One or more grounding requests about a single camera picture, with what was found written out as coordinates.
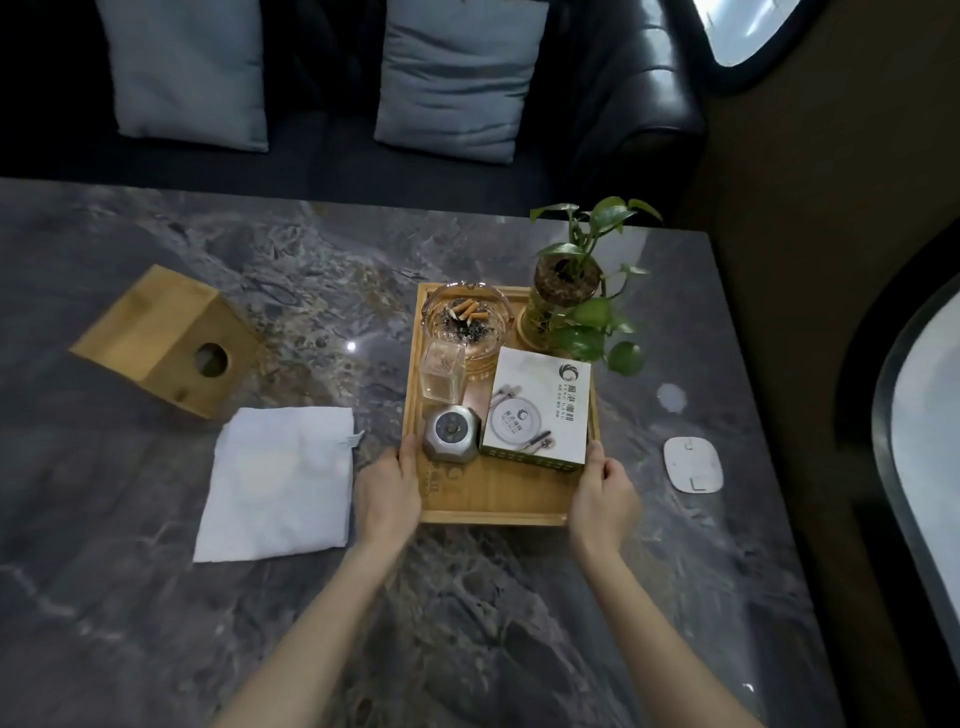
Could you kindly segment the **grey cushion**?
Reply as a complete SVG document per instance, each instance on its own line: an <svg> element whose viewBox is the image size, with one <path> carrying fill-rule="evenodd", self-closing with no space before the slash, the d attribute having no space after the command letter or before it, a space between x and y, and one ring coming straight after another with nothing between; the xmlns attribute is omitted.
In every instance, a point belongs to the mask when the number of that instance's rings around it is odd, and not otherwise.
<svg viewBox="0 0 960 728"><path fill-rule="evenodd" d="M95 0L117 130L269 150L258 0Z"/></svg>
<svg viewBox="0 0 960 728"><path fill-rule="evenodd" d="M541 0L387 0L374 140L511 164L548 11Z"/></svg>

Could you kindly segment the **white folded cloth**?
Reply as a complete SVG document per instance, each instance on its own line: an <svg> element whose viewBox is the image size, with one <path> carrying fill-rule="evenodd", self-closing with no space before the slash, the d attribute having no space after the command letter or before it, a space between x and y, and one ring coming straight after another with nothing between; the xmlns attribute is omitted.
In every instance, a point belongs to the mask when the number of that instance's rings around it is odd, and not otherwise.
<svg viewBox="0 0 960 728"><path fill-rule="evenodd" d="M239 408L214 447L193 562L345 547L363 436L350 407Z"/></svg>

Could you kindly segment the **person's right hand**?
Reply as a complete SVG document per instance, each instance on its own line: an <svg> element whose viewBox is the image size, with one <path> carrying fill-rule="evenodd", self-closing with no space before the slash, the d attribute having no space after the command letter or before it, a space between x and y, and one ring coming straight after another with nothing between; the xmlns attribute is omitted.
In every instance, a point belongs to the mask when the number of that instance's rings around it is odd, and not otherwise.
<svg viewBox="0 0 960 728"><path fill-rule="evenodd" d="M641 512L641 499L617 459L606 455L603 484L586 484L583 466L567 518L571 548L579 564L586 567L618 555Z"/></svg>

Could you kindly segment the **clear glass holder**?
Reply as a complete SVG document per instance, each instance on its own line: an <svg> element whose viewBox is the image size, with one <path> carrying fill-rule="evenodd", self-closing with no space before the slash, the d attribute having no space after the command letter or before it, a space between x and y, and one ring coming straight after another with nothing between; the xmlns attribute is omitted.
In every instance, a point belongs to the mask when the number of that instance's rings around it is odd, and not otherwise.
<svg viewBox="0 0 960 728"><path fill-rule="evenodd" d="M465 344L428 337L418 364L420 393L432 403L459 406L465 391Z"/></svg>

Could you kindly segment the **green plant in glass vase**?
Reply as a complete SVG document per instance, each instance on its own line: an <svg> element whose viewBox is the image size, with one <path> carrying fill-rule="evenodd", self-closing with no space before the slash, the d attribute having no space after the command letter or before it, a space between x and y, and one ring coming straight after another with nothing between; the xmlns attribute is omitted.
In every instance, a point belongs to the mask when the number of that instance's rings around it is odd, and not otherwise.
<svg viewBox="0 0 960 728"><path fill-rule="evenodd" d="M638 374L644 365L640 345L629 339L610 343L616 335L633 334L635 329L615 311L619 293L608 291L609 275L594 253L602 238L621 234L629 219L643 213L661 223L662 214L645 200L612 196L591 210L573 202L535 207L529 219L536 222L546 213L566 215L566 237L535 255L530 296L516 324L518 336L533 351L602 362L624 377Z"/></svg>

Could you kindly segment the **glass ashtray with cigarette butts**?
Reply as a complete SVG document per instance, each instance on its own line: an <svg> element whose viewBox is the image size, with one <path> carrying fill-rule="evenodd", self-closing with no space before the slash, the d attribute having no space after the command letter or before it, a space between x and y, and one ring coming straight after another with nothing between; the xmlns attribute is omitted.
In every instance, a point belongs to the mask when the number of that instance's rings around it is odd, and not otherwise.
<svg viewBox="0 0 960 728"><path fill-rule="evenodd" d="M419 314L425 335L464 349L465 372L472 381L493 373L516 324L507 295L483 282L438 285L426 295Z"/></svg>

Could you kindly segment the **wooden tray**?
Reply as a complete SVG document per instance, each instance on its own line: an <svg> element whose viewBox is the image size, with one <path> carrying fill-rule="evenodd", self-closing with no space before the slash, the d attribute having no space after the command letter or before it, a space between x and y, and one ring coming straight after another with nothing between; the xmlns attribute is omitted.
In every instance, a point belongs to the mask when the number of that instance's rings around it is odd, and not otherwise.
<svg viewBox="0 0 960 728"><path fill-rule="evenodd" d="M494 286L481 283L420 283L417 287L410 368L402 420L402 434L422 435L426 416L440 406L438 399L424 393L421 361L430 337L439 338L441 327L434 321L447 304L462 298L491 305L502 312L507 326L496 340L501 346L530 351L520 323L531 297L523 286ZM534 455L534 462L496 455L479 454L468 464L431 461L417 457L417 472L423 498L422 520L428 524L560 527L568 519L570 503L581 467L570 470L546 466L546 456Z"/></svg>

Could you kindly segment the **person's right forearm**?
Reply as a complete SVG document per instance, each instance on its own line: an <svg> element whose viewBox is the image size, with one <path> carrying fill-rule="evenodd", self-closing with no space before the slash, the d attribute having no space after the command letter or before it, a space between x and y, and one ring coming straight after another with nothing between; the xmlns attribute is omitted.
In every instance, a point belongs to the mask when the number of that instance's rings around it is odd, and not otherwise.
<svg viewBox="0 0 960 728"><path fill-rule="evenodd" d="M657 728L765 728L690 649L611 542L572 545Z"/></svg>

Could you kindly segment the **grey metal hexagonal device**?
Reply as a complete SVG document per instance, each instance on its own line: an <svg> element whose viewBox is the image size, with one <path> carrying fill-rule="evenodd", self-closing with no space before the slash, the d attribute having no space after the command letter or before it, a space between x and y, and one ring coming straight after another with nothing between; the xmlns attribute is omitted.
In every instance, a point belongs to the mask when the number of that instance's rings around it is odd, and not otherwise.
<svg viewBox="0 0 960 728"><path fill-rule="evenodd" d="M467 465L479 456L480 435L481 421L474 410L449 404L427 414L422 449L431 462Z"/></svg>

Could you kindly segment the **wooden tissue box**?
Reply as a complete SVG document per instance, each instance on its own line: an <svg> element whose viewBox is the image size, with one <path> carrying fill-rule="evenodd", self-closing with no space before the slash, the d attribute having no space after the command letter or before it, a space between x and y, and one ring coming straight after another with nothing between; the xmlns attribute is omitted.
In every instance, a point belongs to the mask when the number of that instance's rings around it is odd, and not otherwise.
<svg viewBox="0 0 960 728"><path fill-rule="evenodd" d="M219 290L154 264L69 350L172 406L215 419L264 345Z"/></svg>

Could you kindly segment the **person's left forearm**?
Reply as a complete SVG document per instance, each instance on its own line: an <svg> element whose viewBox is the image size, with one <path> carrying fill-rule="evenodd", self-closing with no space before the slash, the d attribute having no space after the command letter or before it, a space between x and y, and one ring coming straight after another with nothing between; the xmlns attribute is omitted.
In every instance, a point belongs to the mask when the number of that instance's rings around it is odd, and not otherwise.
<svg viewBox="0 0 960 728"><path fill-rule="evenodd" d="M317 728L406 540L362 540L211 728Z"/></svg>

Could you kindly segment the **white printed box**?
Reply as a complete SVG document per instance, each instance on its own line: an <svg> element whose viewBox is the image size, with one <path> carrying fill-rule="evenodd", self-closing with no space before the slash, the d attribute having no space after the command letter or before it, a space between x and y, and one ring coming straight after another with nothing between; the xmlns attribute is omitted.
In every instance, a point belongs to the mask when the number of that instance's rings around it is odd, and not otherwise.
<svg viewBox="0 0 960 728"><path fill-rule="evenodd" d="M498 352L482 455L572 472L586 462L593 366L503 346Z"/></svg>

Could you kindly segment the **person's left hand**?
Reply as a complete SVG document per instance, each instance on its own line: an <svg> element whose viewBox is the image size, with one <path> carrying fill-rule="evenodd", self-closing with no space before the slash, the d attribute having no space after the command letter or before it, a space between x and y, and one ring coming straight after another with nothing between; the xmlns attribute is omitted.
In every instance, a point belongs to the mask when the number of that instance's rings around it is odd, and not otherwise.
<svg viewBox="0 0 960 728"><path fill-rule="evenodd" d="M358 544L393 559L409 544L423 510L420 487L409 488L402 481L400 446L386 448L354 481Z"/></svg>

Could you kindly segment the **white flat oval device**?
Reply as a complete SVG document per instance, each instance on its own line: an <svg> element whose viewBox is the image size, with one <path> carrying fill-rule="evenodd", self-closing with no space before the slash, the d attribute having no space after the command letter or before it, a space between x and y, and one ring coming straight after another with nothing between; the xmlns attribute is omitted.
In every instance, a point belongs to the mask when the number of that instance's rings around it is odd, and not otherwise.
<svg viewBox="0 0 960 728"><path fill-rule="evenodd" d="M724 486L724 473L718 452L708 440L677 436L663 444L663 460L668 480L679 492L709 495Z"/></svg>

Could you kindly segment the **black leather sofa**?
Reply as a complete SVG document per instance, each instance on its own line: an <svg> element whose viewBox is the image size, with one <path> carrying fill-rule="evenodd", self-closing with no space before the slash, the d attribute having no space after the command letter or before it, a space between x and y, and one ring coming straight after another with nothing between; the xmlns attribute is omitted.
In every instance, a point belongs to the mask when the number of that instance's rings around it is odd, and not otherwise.
<svg viewBox="0 0 960 728"><path fill-rule="evenodd" d="M550 0L513 162L375 140L389 0L260 0L269 151L119 134L94 0L0 0L0 177L527 216L668 215L706 119L664 0Z"/></svg>

